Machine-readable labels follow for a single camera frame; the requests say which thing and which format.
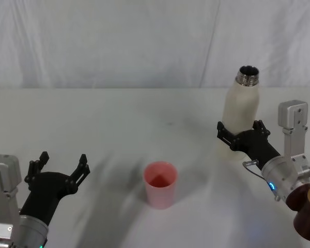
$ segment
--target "white table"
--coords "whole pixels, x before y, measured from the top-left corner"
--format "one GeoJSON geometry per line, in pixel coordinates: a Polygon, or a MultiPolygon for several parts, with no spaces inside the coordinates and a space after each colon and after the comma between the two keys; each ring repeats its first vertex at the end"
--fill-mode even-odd
{"type": "MultiPolygon", "coordinates": [[[[257,118],[283,152],[277,106],[309,103],[310,89],[262,88],[257,118]]],[[[216,161],[216,124],[226,89],[0,90],[0,153],[29,160],[48,151],[44,171],[71,174],[86,153],[91,174],[61,200],[47,248],[310,247],[274,201],[268,186],[240,163],[216,161]],[[180,172],[177,203],[154,210],[144,202],[142,169],[165,160],[180,172]]],[[[18,202],[28,196],[19,186],[18,202]]]]}

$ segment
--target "white bottle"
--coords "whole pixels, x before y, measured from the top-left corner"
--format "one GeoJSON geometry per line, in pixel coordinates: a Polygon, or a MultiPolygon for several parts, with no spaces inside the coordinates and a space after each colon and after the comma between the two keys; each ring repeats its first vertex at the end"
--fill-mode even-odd
{"type": "MultiPolygon", "coordinates": [[[[233,86],[229,89],[224,106],[222,123],[233,134],[253,127],[259,104],[258,69],[253,66],[240,68],[233,86]]],[[[224,142],[219,143],[219,156],[222,159],[241,160],[246,155],[232,151],[224,142]]]]}

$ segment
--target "plastic cup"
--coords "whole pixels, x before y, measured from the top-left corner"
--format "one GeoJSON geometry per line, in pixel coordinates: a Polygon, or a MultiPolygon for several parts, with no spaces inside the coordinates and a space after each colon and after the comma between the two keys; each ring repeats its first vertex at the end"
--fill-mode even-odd
{"type": "Polygon", "coordinates": [[[174,203],[178,178],[176,168],[164,161],[153,162],[144,170],[144,182],[149,204],[156,209],[166,209],[174,203]]]}

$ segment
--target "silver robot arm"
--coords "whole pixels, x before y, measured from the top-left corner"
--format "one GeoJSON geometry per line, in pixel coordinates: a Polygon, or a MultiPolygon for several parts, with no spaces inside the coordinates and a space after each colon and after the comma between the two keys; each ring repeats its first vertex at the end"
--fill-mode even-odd
{"type": "Polygon", "coordinates": [[[261,170],[265,180],[274,186],[275,199],[282,199],[294,211],[301,207],[295,198],[310,188],[310,166],[304,154],[307,113],[306,102],[292,100],[279,105],[278,125],[285,134],[284,155],[269,160],[261,170]]]}
{"type": "Polygon", "coordinates": [[[70,175],[41,170],[49,156],[43,152],[37,161],[30,161],[28,183],[30,194],[23,208],[18,209],[17,186],[21,182],[19,161],[15,156],[0,154],[0,248],[44,248],[48,225],[59,201],[75,194],[90,173],[86,155],[70,175]]]}
{"type": "Polygon", "coordinates": [[[11,247],[19,235],[20,215],[16,200],[21,182],[19,161],[15,156],[0,154],[0,247],[11,247]]]}
{"type": "Polygon", "coordinates": [[[284,154],[280,155],[268,142],[270,131],[261,120],[255,121],[253,129],[232,134],[223,123],[218,122],[217,137],[233,151],[245,152],[251,161],[243,166],[269,185],[275,200],[282,200],[293,211],[295,230],[310,241],[310,166],[304,154],[308,105],[293,100],[278,107],[278,124],[285,134],[284,154]],[[256,165],[261,175],[248,169],[256,165]]]}

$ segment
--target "white cloth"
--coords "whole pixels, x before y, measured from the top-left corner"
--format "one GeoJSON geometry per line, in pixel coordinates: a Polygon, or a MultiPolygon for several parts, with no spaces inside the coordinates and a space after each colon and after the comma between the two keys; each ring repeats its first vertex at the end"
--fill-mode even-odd
{"type": "Polygon", "coordinates": [[[310,86],[310,0],[0,0],[1,87],[310,86]]]}

